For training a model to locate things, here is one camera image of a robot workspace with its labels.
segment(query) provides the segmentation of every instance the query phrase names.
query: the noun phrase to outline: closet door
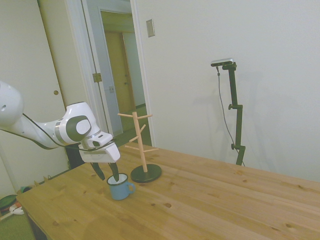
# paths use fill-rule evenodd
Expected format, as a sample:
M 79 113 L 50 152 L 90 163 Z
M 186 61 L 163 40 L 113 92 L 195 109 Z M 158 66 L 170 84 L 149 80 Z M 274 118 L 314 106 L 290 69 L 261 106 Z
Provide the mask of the closet door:
M 37 1 L 0 1 L 0 23 L 0 80 L 21 92 L 24 113 L 33 120 L 60 119 L 65 107 Z M 68 169 L 64 148 L 45 150 L 4 131 L 0 158 L 15 191 Z M 4 165 L 0 162 L 0 176 Z M 2 180 L 0 194 L 6 191 Z

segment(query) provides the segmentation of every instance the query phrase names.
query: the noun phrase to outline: wood grain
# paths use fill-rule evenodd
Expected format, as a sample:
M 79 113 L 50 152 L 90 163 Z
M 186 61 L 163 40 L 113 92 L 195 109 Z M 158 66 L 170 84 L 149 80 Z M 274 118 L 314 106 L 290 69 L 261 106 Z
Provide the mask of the wood grain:
M 139 152 L 119 149 L 119 172 L 130 175 Z M 121 201 L 89 164 L 17 198 L 52 240 L 320 239 L 318 182 L 164 149 L 145 157 L 162 176 L 135 183 L 136 192 Z M 100 167 L 111 176 L 107 164 Z

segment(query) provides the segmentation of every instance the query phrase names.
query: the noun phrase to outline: white wall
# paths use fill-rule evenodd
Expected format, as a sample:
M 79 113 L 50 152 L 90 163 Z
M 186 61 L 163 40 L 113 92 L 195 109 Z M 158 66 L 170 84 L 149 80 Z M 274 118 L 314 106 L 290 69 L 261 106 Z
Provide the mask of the white wall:
M 319 1 L 134 2 L 157 147 L 236 162 L 210 66 L 232 57 L 246 166 L 320 181 Z M 221 93 L 235 136 L 227 71 Z
M 134 33 L 124 32 L 123 38 L 131 76 L 134 102 L 136 106 L 139 106 L 145 104 L 146 100 L 144 95 L 144 87 L 142 85 L 136 36 Z
M 10 181 L 5 165 L 0 157 L 0 199 L 11 194 L 16 194 L 16 192 Z

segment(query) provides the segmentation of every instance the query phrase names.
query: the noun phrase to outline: yellow door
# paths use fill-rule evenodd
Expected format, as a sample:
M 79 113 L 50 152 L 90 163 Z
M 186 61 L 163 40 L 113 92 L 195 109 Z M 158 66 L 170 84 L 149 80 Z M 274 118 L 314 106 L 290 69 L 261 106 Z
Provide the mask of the yellow door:
M 126 49 L 121 32 L 106 32 L 106 44 L 110 58 L 116 99 L 120 113 L 136 109 L 128 69 Z

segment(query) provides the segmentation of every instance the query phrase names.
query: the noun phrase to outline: mug handle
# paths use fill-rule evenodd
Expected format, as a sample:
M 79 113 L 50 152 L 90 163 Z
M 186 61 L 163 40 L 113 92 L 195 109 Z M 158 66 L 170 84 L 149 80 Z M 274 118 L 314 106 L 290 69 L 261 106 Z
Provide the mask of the mug handle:
M 135 186 L 133 183 L 131 183 L 131 182 L 127 182 L 126 184 L 128 185 L 129 194 L 133 194 L 133 193 L 136 191 L 136 186 Z

